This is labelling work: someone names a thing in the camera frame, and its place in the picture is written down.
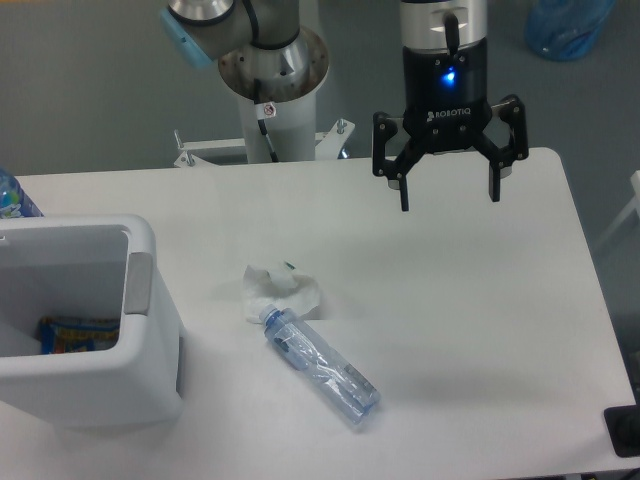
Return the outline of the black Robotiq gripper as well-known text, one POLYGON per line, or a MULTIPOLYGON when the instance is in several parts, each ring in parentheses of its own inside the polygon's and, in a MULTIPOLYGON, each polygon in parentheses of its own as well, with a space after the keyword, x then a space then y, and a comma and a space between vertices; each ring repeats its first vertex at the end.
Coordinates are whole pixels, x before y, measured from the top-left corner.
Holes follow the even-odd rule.
POLYGON ((489 107, 488 7, 485 1, 402 1, 399 3, 406 107, 403 127, 410 139, 394 159, 386 144, 398 133, 398 120, 373 115, 372 173, 385 177, 409 211, 407 175, 428 152, 468 149, 458 135, 472 133, 472 146, 489 161, 488 192, 501 197, 501 180, 516 161, 529 156, 526 107, 509 95, 489 107), (498 147, 482 131, 493 117, 509 127, 506 146, 498 147))

